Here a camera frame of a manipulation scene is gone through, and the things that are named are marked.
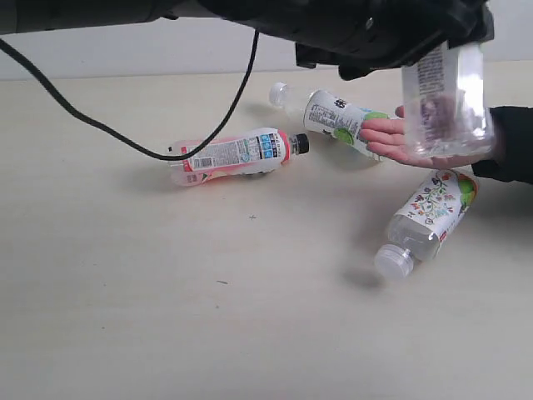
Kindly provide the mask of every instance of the bottle cap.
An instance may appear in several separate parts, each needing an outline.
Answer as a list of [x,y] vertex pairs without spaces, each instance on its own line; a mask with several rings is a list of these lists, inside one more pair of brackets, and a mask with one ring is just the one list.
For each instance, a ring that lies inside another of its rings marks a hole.
[[268,99],[270,100],[270,104],[272,106],[280,108],[282,106],[281,104],[281,92],[286,87],[285,83],[278,82],[274,86],[272,86],[272,89],[270,89],[270,94],[268,96]]
[[296,135],[296,141],[298,142],[298,153],[306,154],[309,152],[309,138],[305,133]]
[[377,252],[374,265],[385,278],[403,279],[413,271],[415,262],[408,250],[386,244]]

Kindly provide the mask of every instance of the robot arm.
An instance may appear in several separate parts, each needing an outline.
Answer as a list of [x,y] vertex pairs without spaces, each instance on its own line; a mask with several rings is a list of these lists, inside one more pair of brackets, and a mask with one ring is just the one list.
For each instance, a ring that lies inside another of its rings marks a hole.
[[494,38],[486,0],[0,0],[0,34],[222,18],[296,43],[296,64],[352,80],[412,65],[444,41]]

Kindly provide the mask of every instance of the black cable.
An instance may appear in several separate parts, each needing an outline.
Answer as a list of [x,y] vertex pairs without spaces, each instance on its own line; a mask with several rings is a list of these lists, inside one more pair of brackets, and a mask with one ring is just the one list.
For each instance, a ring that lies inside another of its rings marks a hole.
[[92,127],[100,129],[101,131],[104,131],[105,133],[109,133],[111,136],[120,140],[122,143],[128,145],[130,148],[134,148],[138,152],[145,154],[148,157],[155,158],[156,160],[161,160],[161,161],[183,161],[183,160],[187,160],[188,158],[195,156],[201,150],[203,150],[214,138],[217,137],[217,135],[222,131],[222,129],[224,129],[224,127],[229,122],[230,118],[235,112],[235,109],[237,108],[237,104],[241,100],[242,94],[244,93],[244,89],[246,88],[248,84],[248,80],[250,79],[250,75],[252,75],[253,65],[256,61],[258,43],[259,43],[259,32],[256,31],[253,37],[252,53],[250,54],[250,62],[248,63],[247,71],[244,74],[244,78],[242,79],[241,86],[239,87],[239,90],[237,91],[237,95],[235,96],[235,99],[233,100],[232,105],[227,111],[226,116],[222,119],[218,127],[213,131],[213,133],[209,135],[209,137],[207,137],[207,139],[204,140],[200,145],[198,145],[198,147],[196,147],[194,150],[191,150],[187,154],[182,154],[180,156],[165,156],[165,155],[153,152],[151,150],[148,150],[147,148],[141,146],[140,144],[135,143],[133,140],[125,137],[121,133],[112,129],[105,123],[99,122],[96,119],[93,119],[89,117],[88,115],[84,114],[83,112],[78,111],[56,89],[53,83],[50,82],[50,79],[48,79],[46,75],[44,75],[44,73],[42,73],[39,68],[37,68],[30,60],[28,60],[17,49],[9,45],[4,40],[0,39],[0,50],[2,50],[10,58],[12,58],[14,61],[19,63],[29,73],[31,73],[39,81],[39,83],[41,83],[42,87],[54,98],[54,100],[56,100],[56,102],[58,102],[61,107],[63,107],[69,114],[71,114],[76,119],[82,121],[83,123],[91,125]]

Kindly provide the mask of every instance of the barcode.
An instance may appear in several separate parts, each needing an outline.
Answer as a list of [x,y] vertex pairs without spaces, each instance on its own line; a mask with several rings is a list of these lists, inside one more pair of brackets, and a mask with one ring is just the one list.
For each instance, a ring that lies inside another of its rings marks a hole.
[[213,166],[213,159],[208,158],[195,158],[194,159],[194,168],[210,168]]

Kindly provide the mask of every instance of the black bottle cap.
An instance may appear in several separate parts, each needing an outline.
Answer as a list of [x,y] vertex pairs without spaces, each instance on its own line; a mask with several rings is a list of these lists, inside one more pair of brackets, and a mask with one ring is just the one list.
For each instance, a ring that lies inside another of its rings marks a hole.
[[305,133],[300,133],[296,135],[296,140],[298,141],[298,153],[306,154],[309,152],[309,138]]

